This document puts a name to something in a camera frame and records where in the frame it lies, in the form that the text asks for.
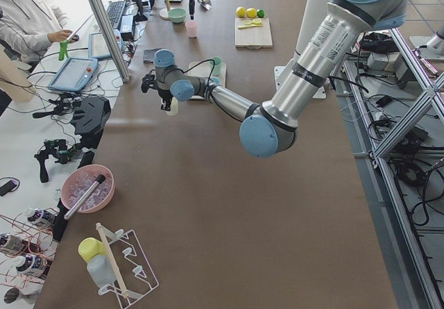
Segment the cream plastic cup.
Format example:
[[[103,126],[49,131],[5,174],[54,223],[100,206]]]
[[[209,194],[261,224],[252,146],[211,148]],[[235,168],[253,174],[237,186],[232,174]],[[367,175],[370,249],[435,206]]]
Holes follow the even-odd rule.
[[[176,98],[172,98],[170,110],[166,111],[166,114],[170,117],[178,114],[178,100]]]

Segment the pink plastic cup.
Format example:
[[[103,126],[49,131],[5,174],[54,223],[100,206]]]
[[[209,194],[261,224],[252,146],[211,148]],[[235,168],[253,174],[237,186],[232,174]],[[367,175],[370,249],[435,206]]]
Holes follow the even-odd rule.
[[[198,24],[194,20],[189,20],[185,23],[187,37],[196,38],[198,35]]]

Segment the green plastic cup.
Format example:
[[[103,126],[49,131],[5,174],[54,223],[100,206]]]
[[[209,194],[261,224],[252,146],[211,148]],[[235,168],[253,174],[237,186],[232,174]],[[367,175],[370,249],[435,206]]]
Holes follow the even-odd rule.
[[[210,60],[211,73],[213,76],[219,76],[222,68],[222,59],[218,56],[214,56]]]

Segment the blue plastic cup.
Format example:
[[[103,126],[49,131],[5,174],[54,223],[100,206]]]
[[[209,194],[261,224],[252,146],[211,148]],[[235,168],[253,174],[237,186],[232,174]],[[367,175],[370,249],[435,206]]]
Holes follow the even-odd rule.
[[[211,77],[211,81],[216,83],[217,85],[221,85],[221,81],[217,77]]]

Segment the steel ice scoop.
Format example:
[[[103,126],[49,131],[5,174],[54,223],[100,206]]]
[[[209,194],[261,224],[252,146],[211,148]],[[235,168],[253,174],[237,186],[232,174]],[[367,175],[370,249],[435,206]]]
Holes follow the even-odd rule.
[[[204,8],[205,10],[211,10],[212,9],[212,2],[211,0],[197,0],[200,7]]]

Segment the grey folded cloth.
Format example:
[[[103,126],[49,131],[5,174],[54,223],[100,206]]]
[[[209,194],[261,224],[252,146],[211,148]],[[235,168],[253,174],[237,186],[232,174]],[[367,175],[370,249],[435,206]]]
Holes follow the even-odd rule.
[[[153,62],[155,53],[158,51],[158,49],[145,49],[143,50],[143,63],[150,63]]]

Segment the yellow lemon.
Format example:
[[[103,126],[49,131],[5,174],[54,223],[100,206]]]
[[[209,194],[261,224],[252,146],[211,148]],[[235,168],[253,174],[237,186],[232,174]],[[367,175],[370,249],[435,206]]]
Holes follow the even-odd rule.
[[[236,16],[238,18],[244,18],[246,14],[246,9],[243,6],[239,6],[236,9]]]
[[[255,8],[248,8],[247,10],[246,10],[246,16],[248,17],[248,18],[256,18],[256,16],[257,16],[257,10],[255,9]]]

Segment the yellow plastic knife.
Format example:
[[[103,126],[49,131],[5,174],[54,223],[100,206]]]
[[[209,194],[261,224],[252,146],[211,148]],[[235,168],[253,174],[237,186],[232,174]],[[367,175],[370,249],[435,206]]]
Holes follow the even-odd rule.
[[[247,24],[247,25],[239,25],[237,27],[238,30],[247,29],[247,28],[255,28],[255,27],[262,27],[262,24]]]

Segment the wooden cutting board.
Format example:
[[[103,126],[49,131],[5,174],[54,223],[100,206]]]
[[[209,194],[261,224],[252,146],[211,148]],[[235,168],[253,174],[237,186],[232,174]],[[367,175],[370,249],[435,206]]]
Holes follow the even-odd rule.
[[[234,44],[236,48],[260,49],[273,47],[269,18],[261,19],[262,27],[238,30],[239,25],[244,25],[244,20],[246,19],[238,17],[235,19]]]

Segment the black keyboard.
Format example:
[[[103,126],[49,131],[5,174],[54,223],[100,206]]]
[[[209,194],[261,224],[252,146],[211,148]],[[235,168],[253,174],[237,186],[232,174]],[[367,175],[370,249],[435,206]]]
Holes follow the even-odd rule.
[[[111,22],[119,21],[126,8],[124,1],[109,1],[106,8],[106,14]]]

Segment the blue teach pendant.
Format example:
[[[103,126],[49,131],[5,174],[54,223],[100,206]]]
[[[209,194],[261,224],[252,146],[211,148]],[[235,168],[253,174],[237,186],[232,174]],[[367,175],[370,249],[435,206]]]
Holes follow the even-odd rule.
[[[123,51],[123,39],[117,29],[113,30],[114,37],[120,52]],[[111,58],[110,51],[106,44],[105,38],[101,32],[90,33],[88,41],[88,57],[97,60]]]
[[[50,90],[78,92],[93,77],[98,68],[95,58],[68,58],[48,85]]]

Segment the steel muddler in bowl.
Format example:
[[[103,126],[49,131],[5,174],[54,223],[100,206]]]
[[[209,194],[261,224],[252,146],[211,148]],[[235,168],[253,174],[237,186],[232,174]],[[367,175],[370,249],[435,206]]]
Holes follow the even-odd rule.
[[[82,207],[82,205],[89,199],[89,197],[94,193],[94,191],[99,187],[104,181],[106,177],[103,174],[99,174],[95,181],[87,188],[84,194],[75,202],[75,204],[65,213],[64,220],[70,220]]]

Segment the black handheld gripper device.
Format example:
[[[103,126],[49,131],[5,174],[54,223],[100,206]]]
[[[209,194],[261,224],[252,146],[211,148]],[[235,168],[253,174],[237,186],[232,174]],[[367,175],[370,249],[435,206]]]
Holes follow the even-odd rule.
[[[53,156],[56,163],[65,165],[70,162],[73,156],[82,148],[83,145],[80,142],[68,147],[65,139],[45,140],[43,148],[34,155],[34,158],[40,165],[40,182],[47,183],[49,181],[49,175],[45,165],[49,156]]]

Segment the aluminium frame post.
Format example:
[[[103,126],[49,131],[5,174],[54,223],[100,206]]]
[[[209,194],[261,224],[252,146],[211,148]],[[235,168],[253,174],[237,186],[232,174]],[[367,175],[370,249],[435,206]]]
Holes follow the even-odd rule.
[[[123,59],[121,50],[119,49],[114,35],[114,31],[111,27],[108,15],[103,6],[102,0],[88,0],[92,9],[97,24],[100,27],[105,43],[108,47],[110,55],[114,61],[117,71],[124,83],[130,80],[130,73],[126,66],[126,62]]]

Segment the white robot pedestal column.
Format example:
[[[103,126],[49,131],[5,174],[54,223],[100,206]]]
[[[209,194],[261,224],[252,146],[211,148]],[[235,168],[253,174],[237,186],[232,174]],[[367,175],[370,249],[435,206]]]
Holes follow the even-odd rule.
[[[277,91],[289,77],[293,65],[306,49],[309,41],[324,20],[327,14],[327,1],[328,0],[307,0],[295,47],[295,54],[285,66],[275,67],[275,87]]]

